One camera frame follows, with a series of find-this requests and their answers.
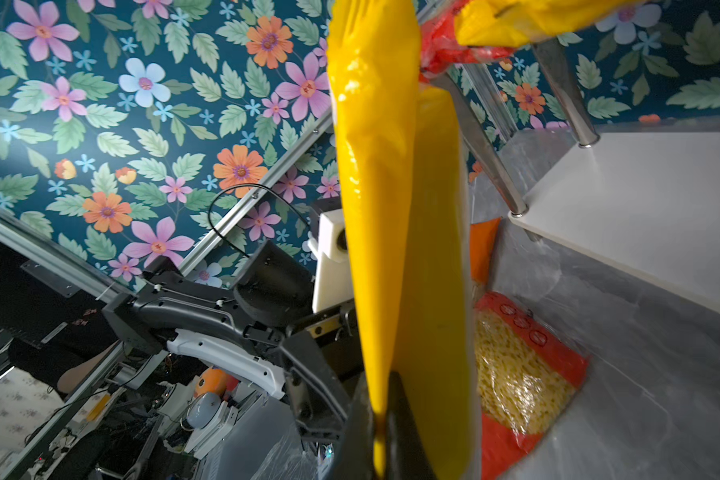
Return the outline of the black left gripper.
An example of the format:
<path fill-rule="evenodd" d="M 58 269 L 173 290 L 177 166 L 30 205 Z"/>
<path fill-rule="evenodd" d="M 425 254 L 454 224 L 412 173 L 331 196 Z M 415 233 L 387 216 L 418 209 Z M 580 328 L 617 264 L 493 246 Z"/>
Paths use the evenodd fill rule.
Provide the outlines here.
<path fill-rule="evenodd" d="M 289 326 L 278 355 L 301 438 L 337 443 L 364 373 L 355 303 L 334 305 Z"/>

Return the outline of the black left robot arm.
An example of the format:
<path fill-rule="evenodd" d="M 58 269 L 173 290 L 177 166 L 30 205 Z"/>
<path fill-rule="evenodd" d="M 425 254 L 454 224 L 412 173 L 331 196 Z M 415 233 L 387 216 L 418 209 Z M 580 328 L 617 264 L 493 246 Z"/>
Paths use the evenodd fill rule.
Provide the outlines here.
<path fill-rule="evenodd" d="M 317 311 L 306 270 L 274 244 L 259 248 L 230 289 L 195 283 L 170 261 L 152 263 L 148 286 L 102 303 L 64 297 L 36 278 L 25 258 L 0 243 L 0 328 L 11 362 L 60 395 L 72 393 L 119 341 L 137 351 L 168 351 L 246 374 L 235 355 L 270 362 L 248 379 L 292 408 L 308 441 L 337 440 L 362 371 L 355 306 Z"/>

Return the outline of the yellow spaghetti bag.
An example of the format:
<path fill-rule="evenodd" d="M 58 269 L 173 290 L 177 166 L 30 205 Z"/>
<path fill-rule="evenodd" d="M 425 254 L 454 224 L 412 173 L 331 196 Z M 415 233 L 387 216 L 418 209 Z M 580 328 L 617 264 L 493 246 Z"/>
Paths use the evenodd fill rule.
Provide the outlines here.
<path fill-rule="evenodd" d="M 328 37 L 337 160 L 368 393 L 385 478 L 397 372 L 436 479 L 480 475 L 465 168 L 451 94 L 419 82 L 409 1 L 339 1 Z"/>
<path fill-rule="evenodd" d="M 455 14 L 464 46 L 519 48 L 587 28 L 627 6 L 620 0 L 469 1 Z"/>

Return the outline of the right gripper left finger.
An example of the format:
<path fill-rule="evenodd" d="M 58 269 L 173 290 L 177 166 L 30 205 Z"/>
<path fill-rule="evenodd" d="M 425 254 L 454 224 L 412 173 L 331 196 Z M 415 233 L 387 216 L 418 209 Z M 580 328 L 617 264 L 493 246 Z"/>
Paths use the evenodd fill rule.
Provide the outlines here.
<path fill-rule="evenodd" d="M 327 473 L 328 480 L 371 480 L 375 418 L 364 374 L 359 378 L 352 398 L 341 441 Z"/>

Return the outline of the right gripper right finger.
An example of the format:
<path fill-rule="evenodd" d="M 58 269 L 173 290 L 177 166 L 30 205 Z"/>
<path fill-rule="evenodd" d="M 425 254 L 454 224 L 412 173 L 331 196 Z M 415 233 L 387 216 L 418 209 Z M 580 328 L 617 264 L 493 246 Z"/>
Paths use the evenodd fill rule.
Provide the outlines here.
<path fill-rule="evenodd" d="M 385 478 L 435 480 L 435 472 L 426 455 L 402 379 L 397 372 L 390 374 L 388 387 Z"/>

